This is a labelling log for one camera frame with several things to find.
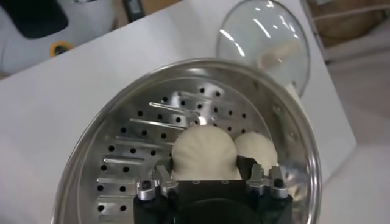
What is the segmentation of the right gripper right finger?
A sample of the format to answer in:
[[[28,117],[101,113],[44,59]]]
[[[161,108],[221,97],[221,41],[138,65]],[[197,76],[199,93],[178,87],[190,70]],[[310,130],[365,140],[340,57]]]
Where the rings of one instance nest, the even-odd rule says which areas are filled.
[[[288,198],[289,194],[280,166],[271,166],[266,175],[262,165],[254,158],[237,156],[237,167],[249,192],[262,196],[268,191],[273,198],[280,200]]]

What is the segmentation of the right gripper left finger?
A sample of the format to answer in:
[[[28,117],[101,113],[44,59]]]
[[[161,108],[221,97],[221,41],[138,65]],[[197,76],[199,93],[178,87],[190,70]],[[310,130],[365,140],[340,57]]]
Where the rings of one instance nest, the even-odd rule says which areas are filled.
[[[136,184],[136,196],[141,201],[150,201],[159,195],[172,198],[177,194],[179,183],[173,179],[164,165],[155,166],[155,178],[140,180]]]

